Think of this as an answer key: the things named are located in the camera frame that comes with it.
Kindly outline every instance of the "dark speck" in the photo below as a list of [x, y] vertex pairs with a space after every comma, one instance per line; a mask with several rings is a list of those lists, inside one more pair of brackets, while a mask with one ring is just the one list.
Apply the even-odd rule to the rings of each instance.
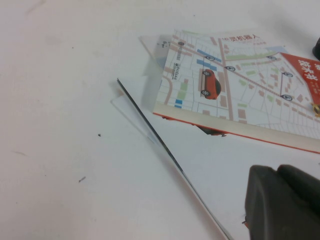
[[83, 178], [81, 178], [81, 179], [79, 180], [79, 183], [80, 183], [81, 181], [85, 180], [85, 179], [86, 179], [86, 177], [84, 176]]

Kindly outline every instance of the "red car illustration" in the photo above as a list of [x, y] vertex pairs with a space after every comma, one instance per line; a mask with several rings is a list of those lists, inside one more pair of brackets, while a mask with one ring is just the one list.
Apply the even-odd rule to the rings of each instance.
[[215, 73], [206, 69], [202, 72], [204, 75], [204, 90], [201, 91], [201, 94], [204, 95], [206, 99], [216, 100], [221, 93], [221, 84], [216, 78]]

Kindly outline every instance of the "black object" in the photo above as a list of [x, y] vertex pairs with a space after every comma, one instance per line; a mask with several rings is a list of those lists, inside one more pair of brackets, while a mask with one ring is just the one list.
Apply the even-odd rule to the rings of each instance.
[[320, 38], [316, 42], [315, 47], [312, 49], [312, 53], [320, 61]]
[[251, 240], [320, 239], [320, 181], [290, 165], [254, 165], [245, 212]]

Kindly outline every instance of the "green map block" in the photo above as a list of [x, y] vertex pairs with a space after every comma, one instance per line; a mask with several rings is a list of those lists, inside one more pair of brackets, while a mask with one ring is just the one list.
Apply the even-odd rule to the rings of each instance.
[[241, 66], [249, 66], [249, 65], [252, 65], [252, 63], [251, 62], [241, 63]]
[[247, 60], [247, 59], [261, 59], [261, 58], [266, 58], [267, 56], [276, 54], [275, 51], [269, 51], [266, 53], [260, 53], [260, 54], [255, 54], [255, 55], [230, 55], [230, 56], [225, 56], [227, 60]]
[[245, 74], [248, 76], [256, 74], [256, 71], [247, 71]]
[[273, 97], [273, 96], [268, 95], [268, 96], [266, 96], [266, 98], [267, 98], [271, 103], [274, 102], [274, 97]]
[[178, 96], [176, 97], [177, 99], [180, 99], [180, 100], [185, 100], [185, 98], [186, 98], [186, 94], [187, 94], [187, 92], [186, 91], [179, 91], [178, 92]]
[[188, 89], [188, 84], [181, 83], [180, 90], [187, 91], [187, 89]]
[[274, 71], [276, 74], [278, 74], [278, 73], [279, 73], [279, 69], [278, 69], [278, 68], [276, 68], [276, 67], [272, 67], [272, 68], [271, 68], [271, 70], [272, 70], [272, 71]]
[[246, 108], [247, 106], [248, 106], [247, 104], [244, 104], [244, 103], [238, 103], [238, 107]]
[[239, 83], [242, 85], [242, 86], [245, 86], [247, 85], [247, 82], [242, 80], [242, 79], [239, 79]]

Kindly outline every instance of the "map booklet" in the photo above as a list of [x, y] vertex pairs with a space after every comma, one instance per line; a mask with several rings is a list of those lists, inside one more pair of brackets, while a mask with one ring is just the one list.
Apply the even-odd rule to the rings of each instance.
[[320, 153], [320, 62], [175, 31], [153, 113]]

